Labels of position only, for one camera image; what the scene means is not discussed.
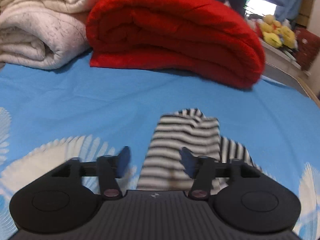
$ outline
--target folded red comforter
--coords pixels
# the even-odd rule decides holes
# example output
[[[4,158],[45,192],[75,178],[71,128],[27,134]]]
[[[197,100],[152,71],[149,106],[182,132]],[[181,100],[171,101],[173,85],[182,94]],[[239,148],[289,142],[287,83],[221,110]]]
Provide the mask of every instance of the folded red comforter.
[[[264,69],[257,35],[216,0],[100,0],[86,32],[92,67],[174,67],[237,88]]]

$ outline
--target bright window light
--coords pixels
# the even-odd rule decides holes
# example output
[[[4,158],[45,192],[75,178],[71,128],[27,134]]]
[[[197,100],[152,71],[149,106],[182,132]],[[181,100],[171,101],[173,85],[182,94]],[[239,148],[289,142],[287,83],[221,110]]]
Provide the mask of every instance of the bright window light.
[[[274,15],[276,11],[276,4],[264,1],[264,0],[249,0],[246,6],[246,15],[248,14],[258,14],[261,16],[271,14]]]

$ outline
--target black and white striped cloth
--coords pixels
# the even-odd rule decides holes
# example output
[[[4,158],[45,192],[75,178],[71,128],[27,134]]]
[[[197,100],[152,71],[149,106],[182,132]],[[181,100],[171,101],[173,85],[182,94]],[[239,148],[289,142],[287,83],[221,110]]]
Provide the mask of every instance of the black and white striped cloth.
[[[196,108],[184,109],[160,118],[141,169],[138,190],[189,190],[193,180],[183,171],[179,150],[187,147],[195,156],[205,155],[218,162],[242,159],[256,165],[240,143],[220,136],[217,118],[206,117]],[[226,179],[212,181],[211,194],[226,187]]]

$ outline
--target round black disc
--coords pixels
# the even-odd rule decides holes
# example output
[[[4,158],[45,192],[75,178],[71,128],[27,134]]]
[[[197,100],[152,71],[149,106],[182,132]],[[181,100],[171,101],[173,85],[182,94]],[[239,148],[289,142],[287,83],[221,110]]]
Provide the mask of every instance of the round black disc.
[[[92,191],[60,178],[48,185],[25,187],[12,197],[10,213],[19,228],[52,234],[69,231],[90,220],[97,208]]]
[[[241,231],[268,234],[292,228],[300,215],[300,201],[280,184],[259,178],[234,182],[215,197],[213,208]]]

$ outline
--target leaf print on sheet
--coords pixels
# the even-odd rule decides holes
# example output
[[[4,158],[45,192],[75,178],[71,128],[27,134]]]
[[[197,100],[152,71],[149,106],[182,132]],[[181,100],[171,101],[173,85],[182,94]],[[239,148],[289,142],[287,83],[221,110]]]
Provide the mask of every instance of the leaf print on sheet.
[[[99,137],[93,139],[92,135],[77,136],[43,144],[7,166],[0,176],[0,198],[5,200],[2,210],[0,209],[0,224],[2,225],[5,220],[7,225],[13,226],[11,228],[0,226],[0,240],[6,240],[16,230],[9,214],[9,201],[15,192],[73,157],[81,158],[82,162],[90,162],[99,156],[115,153],[115,149],[108,147],[108,143],[101,141]],[[130,167],[125,176],[118,180],[122,191],[135,188],[136,171],[137,167]],[[92,192],[99,193],[97,177],[84,177],[82,184]]]
[[[301,214],[293,231],[303,240],[320,237],[320,173],[306,163],[299,185]]]
[[[6,154],[9,152],[9,128],[11,117],[7,110],[0,107],[0,165],[7,159]]]

